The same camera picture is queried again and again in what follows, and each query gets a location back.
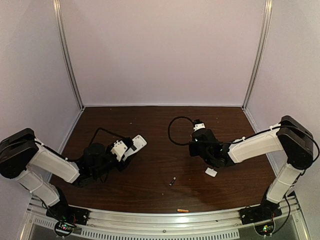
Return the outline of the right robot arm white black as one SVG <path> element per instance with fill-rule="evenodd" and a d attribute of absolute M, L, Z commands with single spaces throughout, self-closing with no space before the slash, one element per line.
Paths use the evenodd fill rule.
<path fill-rule="evenodd" d="M 317 160 L 313 135 L 289 115 L 268 129 L 232 142 L 219 141 L 200 120 L 193 123 L 188 144 L 192 157 L 216 168 L 235 166 L 254 157 L 283 151 L 287 160 L 261 200 L 261 207 L 275 209 L 299 177 Z"/>

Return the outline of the white battery cover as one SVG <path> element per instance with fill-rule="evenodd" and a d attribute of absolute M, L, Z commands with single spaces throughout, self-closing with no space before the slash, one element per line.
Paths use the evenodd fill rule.
<path fill-rule="evenodd" d="M 217 175 L 217 171 L 215 171 L 214 169 L 212 169 L 212 168 L 207 168 L 206 170 L 205 170 L 205 173 L 208 175 L 208 176 L 211 176 L 211 177 L 216 177 L 216 175 Z"/>

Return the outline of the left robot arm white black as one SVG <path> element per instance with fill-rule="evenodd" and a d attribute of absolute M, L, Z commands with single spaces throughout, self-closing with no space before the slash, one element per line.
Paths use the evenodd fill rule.
<path fill-rule="evenodd" d="M 119 135 L 108 146 L 91 141 L 80 158 L 70 160 L 36 138 L 32 129 L 25 128 L 0 142 L 0 174 L 17 181 L 48 207 L 54 207 L 65 204 L 63 194 L 34 172 L 33 167 L 82 188 L 101 180 L 113 169 L 124 170 L 146 145 L 141 135 L 134 138 Z"/>

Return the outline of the white red remote control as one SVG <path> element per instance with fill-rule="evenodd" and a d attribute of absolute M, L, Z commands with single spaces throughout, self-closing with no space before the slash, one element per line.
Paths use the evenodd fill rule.
<path fill-rule="evenodd" d="M 133 139 L 133 145 L 128 148 L 128 150 L 124 154 L 123 161 L 129 161 L 132 159 L 140 150 L 147 146 L 147 141 L 140 134 L 136 135 Z"/>

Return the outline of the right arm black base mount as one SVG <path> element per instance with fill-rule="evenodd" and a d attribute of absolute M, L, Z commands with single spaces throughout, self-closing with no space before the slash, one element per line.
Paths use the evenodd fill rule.
<path fill-rule="evenodd" d="M 276 229 L 275 217 L 282 215 L 279 207 L 271 210 L 267 207 L 246 206 L 239 210 L 242 225 L 253 224 L 255 232 L 264 238 L 273 234 Z"/>

